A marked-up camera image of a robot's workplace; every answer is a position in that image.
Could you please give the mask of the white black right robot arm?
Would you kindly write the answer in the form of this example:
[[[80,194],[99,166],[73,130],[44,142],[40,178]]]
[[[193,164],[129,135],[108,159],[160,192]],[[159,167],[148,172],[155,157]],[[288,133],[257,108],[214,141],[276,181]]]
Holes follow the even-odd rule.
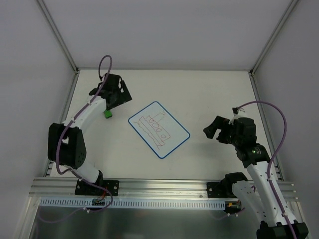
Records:
[[[308,227],[289,209],[271,173],[269,155],[257,142],[254,120],[247,117],[229,120],[217,116],[203,131],[212,139],[217,130],[220,130],[217,141],[235,147],[237,157],[254,182],[250,186],[243,173],[230,173],[219,183],[218,190],[227,197],[238,198],[245,210],[255,216],[260,224],[257,238],[305,239],[309,234]]]

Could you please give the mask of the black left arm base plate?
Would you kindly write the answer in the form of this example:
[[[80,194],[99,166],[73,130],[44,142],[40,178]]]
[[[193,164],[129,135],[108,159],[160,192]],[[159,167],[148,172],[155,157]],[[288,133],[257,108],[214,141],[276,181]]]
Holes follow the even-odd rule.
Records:
[[[83,180],[78,180],[74,194],[78,196],[102,196],[102,194],[105,193],[105,190],[102,188],[105,188],[112,196],[117,196],[119,192],[119,184],[120,181],[118,180],[103,180],[101,186],[92,186]]]

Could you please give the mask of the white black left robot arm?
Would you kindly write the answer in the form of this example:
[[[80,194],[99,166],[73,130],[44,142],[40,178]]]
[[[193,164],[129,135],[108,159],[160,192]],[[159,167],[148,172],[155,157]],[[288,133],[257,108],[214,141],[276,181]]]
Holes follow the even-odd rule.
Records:
[[[104,189],[103,173],[86,160],[84,133],[98,115],[132,100],[121,76],[107,73],[102,79],[74,116],[53,123],[48,131],[47,155],[55,162],[58,174],[71,172],[87,183],[86,188],[93,195]]]

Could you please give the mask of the green whiteboard eraser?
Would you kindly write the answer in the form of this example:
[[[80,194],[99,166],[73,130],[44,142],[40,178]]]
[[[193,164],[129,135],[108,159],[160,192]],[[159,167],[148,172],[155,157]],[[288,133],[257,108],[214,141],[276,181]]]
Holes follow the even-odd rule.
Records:
[[[111,118],[113,115],[112,115],[112,112],[110,111],[110,110],[105,110],[104,111],[104,117],[106,118],[106,119],[109,119],[109,118]]]

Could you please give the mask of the blue-framed small whiteboard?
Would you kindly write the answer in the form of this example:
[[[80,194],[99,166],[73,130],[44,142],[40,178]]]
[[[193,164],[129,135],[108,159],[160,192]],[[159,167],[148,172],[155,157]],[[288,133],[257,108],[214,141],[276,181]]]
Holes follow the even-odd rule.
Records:
[[[128,123],[160,159],[190,139],[186,128],[158,101],[135,113]]]

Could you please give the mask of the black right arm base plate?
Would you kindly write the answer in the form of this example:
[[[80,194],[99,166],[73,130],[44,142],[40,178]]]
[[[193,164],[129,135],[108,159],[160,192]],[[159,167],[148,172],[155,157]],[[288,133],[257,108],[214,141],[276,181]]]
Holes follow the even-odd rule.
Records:
[[[207,182],[206,191],[208,198],[236,198],[232,192],[232,183]]]

